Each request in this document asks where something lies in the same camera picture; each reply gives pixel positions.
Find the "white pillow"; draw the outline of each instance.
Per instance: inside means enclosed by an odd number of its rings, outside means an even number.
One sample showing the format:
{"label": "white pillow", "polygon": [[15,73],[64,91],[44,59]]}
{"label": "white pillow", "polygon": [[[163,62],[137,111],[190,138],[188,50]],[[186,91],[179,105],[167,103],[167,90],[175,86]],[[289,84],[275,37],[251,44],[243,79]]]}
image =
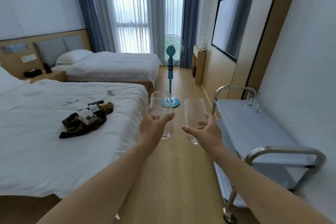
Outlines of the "white pillow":
{"label": "white pillow", "polygon": [[24,84],[26,84],[25,81],[12,76],[5,69],[0,67],[0,95],[14,90]]}
{"label": "white pillow", "polygon": [[88,50],[74,50],[71,52],[66,52],[58,57],[58,59],[56,60],[56,65],[75,64],[91,54],[93,54],[93,52],[90,52]]}

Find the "forearm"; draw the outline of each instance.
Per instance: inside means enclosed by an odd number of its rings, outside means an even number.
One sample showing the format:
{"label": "forearm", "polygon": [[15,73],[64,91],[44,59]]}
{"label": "forearm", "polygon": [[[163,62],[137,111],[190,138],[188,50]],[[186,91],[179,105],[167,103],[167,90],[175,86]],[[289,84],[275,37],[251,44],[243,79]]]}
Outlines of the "forearm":
{"label": "forearm", "polygon": [[233,156],[224,146],[217,147],[212,157],[261,224],[332,223],[299,197]]}
{"label": "forearm", "polygon": [[144,144],[136,144],[57,204],[38,223],[110,224],[149,155]]}

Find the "gray headboard cushion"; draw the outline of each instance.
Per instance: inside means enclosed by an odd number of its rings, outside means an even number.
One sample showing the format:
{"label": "gray headboard cushion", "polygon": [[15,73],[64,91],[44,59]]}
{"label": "gray headboard cushion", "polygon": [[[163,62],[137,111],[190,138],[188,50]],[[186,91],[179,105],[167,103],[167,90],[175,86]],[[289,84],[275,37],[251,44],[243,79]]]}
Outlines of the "gray headboard cushion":
{"label": "gray headboard cushion", "polygon": [[39,41],[35,45],[42,61],[49,66],[55,65],[57,58],[67,52],[62,38]]}
{"label": "gray headboard cushion", "polygon": [[63,41],[67,52],[83,49],[82,38],[80,35],[65,36],[63,37]]}
{"label": "gray headboard cushion", "polygon": [[83,43],[80,35],[70,35],[54,39],[48,39],[35,43],[37,51],[44,63],[49,66],[56,64],[59,56],[73,50],[82,50]]}

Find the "blue standing fan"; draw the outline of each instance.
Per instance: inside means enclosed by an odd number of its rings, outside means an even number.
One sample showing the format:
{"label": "blue standing fan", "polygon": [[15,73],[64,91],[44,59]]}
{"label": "blue standing fan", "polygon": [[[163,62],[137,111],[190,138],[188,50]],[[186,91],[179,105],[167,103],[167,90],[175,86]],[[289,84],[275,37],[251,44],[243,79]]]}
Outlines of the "blue standing fan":
{"label": "blue standing fan", "polygon": [[[173,79],[173,67],[180,62],[180,55],[183,52],[183,44],[181,38],[177,35],[166,35],[157,47],[157,56],[162,63],[168,65],[169,93],[171,94],[171,82]],[[171,97],[173,108],[180,105],[180,100]],[[169,106],[169,102],[163,101],[162,105]]]}

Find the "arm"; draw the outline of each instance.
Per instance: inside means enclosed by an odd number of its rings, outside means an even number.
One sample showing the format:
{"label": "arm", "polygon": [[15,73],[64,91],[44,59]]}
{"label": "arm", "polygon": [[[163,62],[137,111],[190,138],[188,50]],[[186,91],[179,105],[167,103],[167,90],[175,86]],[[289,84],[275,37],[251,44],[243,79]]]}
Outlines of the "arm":
{"label": "arm", "polygon": [[221,167],[261,224],[332,223],[299,197],[233,156],[222,143],[221,129],[214,116],[208,115],[209,121],[200,121],[198,129],[183,126],[183,130],[195,136],[210,158]]}
{"label": "arm", "polygon": [[161,119],[152,118],[147,110],[140,125],[139,142],[58,203],[38,224],[112,223],[136,175],[173,117],[174,113],[170,113]]}

